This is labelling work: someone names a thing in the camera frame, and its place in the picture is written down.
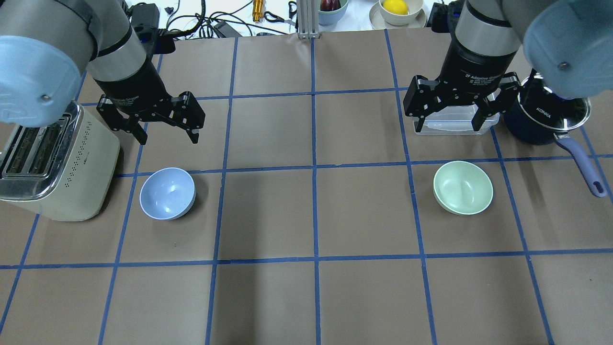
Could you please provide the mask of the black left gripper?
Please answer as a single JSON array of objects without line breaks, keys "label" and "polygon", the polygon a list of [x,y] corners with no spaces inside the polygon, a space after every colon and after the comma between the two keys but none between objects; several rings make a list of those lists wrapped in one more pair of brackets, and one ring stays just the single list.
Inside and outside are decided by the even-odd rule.
[{"label": "black left gripper", "polygon": [[148,136],[139,122],[158,121],[181,128],[193,144],[199,142],[204,110],[192,92],[172,97],[153,63],[143,63],[134,74],[120,80],[93,79],[103,92],[98,114],[112,131],[129,133],[144,146]]}]

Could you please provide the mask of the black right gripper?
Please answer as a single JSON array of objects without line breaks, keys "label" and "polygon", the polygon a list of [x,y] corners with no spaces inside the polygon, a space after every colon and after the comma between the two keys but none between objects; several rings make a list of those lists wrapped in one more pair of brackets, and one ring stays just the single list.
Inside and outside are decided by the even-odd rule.
[{"label": "black right gripper", "polygon": [[[480,95],[475,100],[477,111],[472,118],[475,132],[491,116],[510,110],[521,91],[521,83],[516,72],[504,73],[516,53],[517,50],[502,56],[482,55],[453,37],[436,80],[414,76],[405,94],[404,114],[414,120],[416,133],[422,131],[429,115],[443,109],[453,90],[460,92],[461,97],[468,93]],[[490,101],[487,95],[498,85],[499,94]]]}]

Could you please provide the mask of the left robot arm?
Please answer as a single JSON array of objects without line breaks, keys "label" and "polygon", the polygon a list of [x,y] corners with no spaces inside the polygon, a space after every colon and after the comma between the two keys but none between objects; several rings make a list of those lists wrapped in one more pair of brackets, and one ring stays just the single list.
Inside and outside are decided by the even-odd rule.
[{"label": "left robot arm", "polygon": [[205,112],[191,92],[171,96],[152,57],[175,50],[159,11],[123,0],[3,0],[1,121],[45,127],[75,101],[83,73],[102,91],[97,110],[109,130],[144,145],[143,123],[183,129],[196,144]]}]

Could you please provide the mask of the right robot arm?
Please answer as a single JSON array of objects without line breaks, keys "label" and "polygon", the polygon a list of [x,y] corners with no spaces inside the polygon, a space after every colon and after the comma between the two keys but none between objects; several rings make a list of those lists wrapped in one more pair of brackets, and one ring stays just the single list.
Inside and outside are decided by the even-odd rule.
[{"label": "right robot arm", "polygon": [[429,115],[475,105],[471,126],[479,131],[519,94],[519,79],[507,70],[519,48],[561,98],[610,90],[612,15],[610,0],[467,0],[438,78],[413,77],[405,115],[419,133]]}]

